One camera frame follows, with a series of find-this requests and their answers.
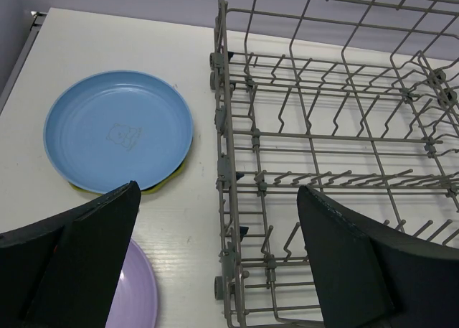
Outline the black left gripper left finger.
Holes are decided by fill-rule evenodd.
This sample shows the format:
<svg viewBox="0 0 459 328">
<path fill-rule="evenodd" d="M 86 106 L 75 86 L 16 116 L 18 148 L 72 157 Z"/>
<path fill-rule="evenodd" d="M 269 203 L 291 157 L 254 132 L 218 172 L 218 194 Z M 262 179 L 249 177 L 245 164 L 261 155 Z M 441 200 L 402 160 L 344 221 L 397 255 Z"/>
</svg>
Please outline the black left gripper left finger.
<svg viewBox="0 0 459 328">
<path fill-rule="evenodd" d="M 131 181 L 1 234 L 2 327 L 104 327 L 141 201 Z"/>
</svg>

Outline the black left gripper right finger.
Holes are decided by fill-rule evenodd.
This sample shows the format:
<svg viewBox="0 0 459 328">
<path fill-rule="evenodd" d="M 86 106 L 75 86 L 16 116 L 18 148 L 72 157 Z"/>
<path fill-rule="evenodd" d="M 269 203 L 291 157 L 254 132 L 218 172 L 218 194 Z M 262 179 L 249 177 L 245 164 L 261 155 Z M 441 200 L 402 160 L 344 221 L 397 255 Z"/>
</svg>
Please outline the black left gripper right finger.
<svg viewBox="0 0 459 328">
<path fill-rule="evenodd" d="M 326 327 L 457 327 L 458 249 L 397 231 L 309 186 L 298 217 Z"/>
</svg>

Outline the lilac plastic plate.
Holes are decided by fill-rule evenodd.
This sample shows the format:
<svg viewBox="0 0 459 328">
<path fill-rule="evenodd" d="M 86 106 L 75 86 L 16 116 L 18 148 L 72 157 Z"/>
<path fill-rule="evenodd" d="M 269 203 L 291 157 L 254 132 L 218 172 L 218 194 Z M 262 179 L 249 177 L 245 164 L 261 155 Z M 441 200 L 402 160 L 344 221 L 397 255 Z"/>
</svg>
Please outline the lilac plastic plate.
<svg viewBox="0 0 459 328">
<path fill-rule="evenodd" d="M 105 326 L 153 328 L 158 316 L 158 289 L 152 265 L 131 240 Z"/>
</svg>

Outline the green polka-dot plate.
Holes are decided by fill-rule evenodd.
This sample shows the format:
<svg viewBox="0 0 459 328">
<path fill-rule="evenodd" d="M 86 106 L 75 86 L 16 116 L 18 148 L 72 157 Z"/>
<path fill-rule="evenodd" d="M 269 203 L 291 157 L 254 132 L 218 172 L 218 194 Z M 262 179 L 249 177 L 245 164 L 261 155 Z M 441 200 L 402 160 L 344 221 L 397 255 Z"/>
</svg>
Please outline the green polka-dot plate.
<svg viewBox="0 0 459 328">
<path fill-rule="evenodd" d="M 162 189 L 167 183 L 169 183 L 172 179 L 176 178 L 177 176 L 179 176 L 184 168 L 185 168 L 185 165 L 186 165 L 186 162 L 183 161 L 180 166 L 171 174 L 169 175 L 167 178 L 165 178 L 163 181 L 159 182 L 158 184 L 152 186 L 152 187 L 149 187 L 148 189 L 144 189 L 142 190 L 142 194 L 143 195 L 151 195 L 151 194 L 154 194 L 156 192 L 158 192 L 160 189 Z M 86 189 L 83 189 L 83 188 L 80 188 L 78 186 L 75 186 L 71 183 L 69 183 L 69 185 L 71 186 L 71 188 L 73 188 L 74 190 L 78 191 L 78 192 L 84 192 L 84 193 L 89 193 L 89 194 L 92 194 L 93 192 L 91 191 L 87 191 Z"/>
</svg>

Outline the blue plastic plate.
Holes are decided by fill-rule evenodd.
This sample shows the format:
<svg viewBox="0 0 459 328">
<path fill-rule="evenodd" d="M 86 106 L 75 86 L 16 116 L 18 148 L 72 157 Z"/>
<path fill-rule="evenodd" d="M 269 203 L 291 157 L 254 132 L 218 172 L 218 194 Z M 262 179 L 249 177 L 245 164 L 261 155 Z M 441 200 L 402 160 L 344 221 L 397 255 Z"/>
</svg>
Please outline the blue plastic plate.
<svg viewBox="0 0 459 328">
<path fill-rule="evenodd" d="M 129 181 L 148 190 L 171 176 L 194 137 L 179 92 L 152 75 L 114 70 L 64 91 L 43 129 L 46 155 L 70 184 L 104 194 Z"/>
</svg>

